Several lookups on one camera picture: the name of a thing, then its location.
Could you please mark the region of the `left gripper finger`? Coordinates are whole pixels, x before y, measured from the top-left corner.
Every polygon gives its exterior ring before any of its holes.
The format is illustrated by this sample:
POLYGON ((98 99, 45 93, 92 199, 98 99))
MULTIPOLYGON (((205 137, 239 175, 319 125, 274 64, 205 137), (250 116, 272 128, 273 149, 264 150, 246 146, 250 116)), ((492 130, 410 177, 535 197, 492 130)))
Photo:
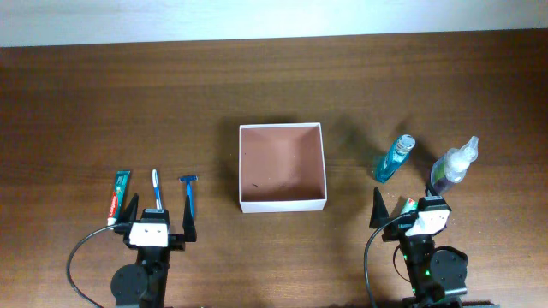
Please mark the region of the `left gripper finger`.
POLYGON ((139 195, 135 193, 123 212, 117 219, 118 223, 134 222, 136 220, 137 209, 139 203, 139 195))
POLYGON ((182 227, 184 232, 184 240, 186 242, 196 242, 197 232, 194 224, 193 203, 189 196, 185 199, 182 227))

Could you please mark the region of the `green red toothpaste tube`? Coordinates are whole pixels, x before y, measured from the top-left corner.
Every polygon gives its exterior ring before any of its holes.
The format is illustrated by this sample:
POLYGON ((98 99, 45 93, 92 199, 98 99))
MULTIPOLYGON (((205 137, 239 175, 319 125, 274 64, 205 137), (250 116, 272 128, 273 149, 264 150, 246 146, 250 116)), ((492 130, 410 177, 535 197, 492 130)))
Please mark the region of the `green red toothpaste tube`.
POLYGON ((120 216, 122 202, 125 197, 125 191, 128 185, 131 172, 129 170, 121 170, 116 172, 113 193, 110 201, 109 214, 107 217, 107 225, 114 225, 120 216))

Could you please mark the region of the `green white soap box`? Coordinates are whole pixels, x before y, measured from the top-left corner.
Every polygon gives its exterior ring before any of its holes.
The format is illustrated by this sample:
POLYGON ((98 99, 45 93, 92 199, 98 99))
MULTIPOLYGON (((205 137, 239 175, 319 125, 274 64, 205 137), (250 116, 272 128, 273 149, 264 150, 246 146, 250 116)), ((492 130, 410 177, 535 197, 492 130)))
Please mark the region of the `green white soap box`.
POLYGON ((401 211, 401 214, 406 214, 406 213, 409 213, 410 211, 412 210, 417 210, 418 208, 418 202, 411 199, 411 198, 408 198, 405 202, 404 202, 404 205, 402 207, 402 211, 401 211))

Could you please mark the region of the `blue mouthwash bottle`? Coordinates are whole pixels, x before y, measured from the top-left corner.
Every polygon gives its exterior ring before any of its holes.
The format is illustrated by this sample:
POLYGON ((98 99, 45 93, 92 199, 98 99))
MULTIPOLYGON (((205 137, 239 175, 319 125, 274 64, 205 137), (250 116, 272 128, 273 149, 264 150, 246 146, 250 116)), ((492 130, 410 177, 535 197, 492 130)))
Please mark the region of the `blue mouthwash bottle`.
POLYGON ((385 183, 408 160, 411 150, 415 147, 415 139, 404 134, 392 144, 386 155, 380 160, 375 171, 375 179, 385 183))

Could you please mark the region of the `blue disposable razor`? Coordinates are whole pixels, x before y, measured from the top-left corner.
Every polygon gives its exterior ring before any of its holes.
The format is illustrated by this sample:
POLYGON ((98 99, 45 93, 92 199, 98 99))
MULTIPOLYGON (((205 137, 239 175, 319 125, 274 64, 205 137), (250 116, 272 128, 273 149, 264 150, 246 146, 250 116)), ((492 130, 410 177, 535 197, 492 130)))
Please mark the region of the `blue disposable razor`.
POLYGON ((193 183, 198 180, 197 175, 184 175, 179 178, 179 181, 183 183, 186 187, 186 195, 189 200, 189 209, 191 216, 194 217, 194 193, 193 193, 193 183))

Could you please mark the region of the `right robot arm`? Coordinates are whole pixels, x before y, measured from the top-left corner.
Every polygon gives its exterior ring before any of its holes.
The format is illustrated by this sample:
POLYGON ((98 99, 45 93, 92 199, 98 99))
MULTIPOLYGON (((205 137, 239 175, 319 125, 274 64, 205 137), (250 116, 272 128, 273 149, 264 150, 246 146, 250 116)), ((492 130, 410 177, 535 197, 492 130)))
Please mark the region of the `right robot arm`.
POLYGON ((413 295, 401 301, 402 307, 461 307, 461 296, 468 290, 468 256, 452 246, 435 246, 433 237, 447 226, 451 208, 430 187, 426 196, 398 216, 390 217, 381 192, 373 189, 369 227, 374 230, 366 243, 368 256, 374 238, 397 241, 408 272, 413 295))

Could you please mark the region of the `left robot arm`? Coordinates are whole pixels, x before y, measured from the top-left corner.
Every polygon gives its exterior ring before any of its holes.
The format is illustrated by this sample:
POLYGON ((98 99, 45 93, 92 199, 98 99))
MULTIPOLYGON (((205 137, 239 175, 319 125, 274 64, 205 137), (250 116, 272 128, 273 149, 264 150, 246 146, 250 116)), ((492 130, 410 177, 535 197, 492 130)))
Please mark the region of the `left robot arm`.
POLYGON ((117 307, 162 307, 170 253, 183 251, 188 242, 197 240, 193 198, 185 198, 181 234, 170 232, 166 209, 145 209, 137 218, 138 202, 139 196, 134 195, 114 227, 123 243, 137 251, 136 261, 122 266, 112 276, 110 290, 117 307))

